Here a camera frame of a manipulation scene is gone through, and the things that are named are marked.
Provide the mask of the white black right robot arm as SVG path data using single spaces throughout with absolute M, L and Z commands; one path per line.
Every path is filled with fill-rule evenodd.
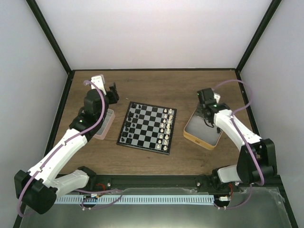
M 262 139 L 253 133 L 211 88 L 197 91 L 199 104 L 196 114 L 207 127 L 224 132 L 239 150 L 235 165 L 213 170 L 212 188 L 223 191 L 230 182 L 264 185 L 268 178 L 277 175 L 276 149 L 271 139 Z

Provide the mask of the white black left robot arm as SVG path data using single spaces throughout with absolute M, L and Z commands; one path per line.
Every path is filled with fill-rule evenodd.
M 44 214 L 57 198 L 72 191 L 90 194 L 97 186 L 96 173 L 85 166 L 68 175 L 57 176 L 76 152 L 98 133 L 106 120 L 109 105 L 119 100 L 115 84 L 109 87 L 109 91 L 103 91 L 103 83 L 94 80 L 86 80 L 84 85 L 90 85 L 91 90 L 87 92 L 84 106 L 63 138 L 35 166 L 15 174 L 17 210 L 21 217 L 24 216 L 20 210 L 22 203 Z

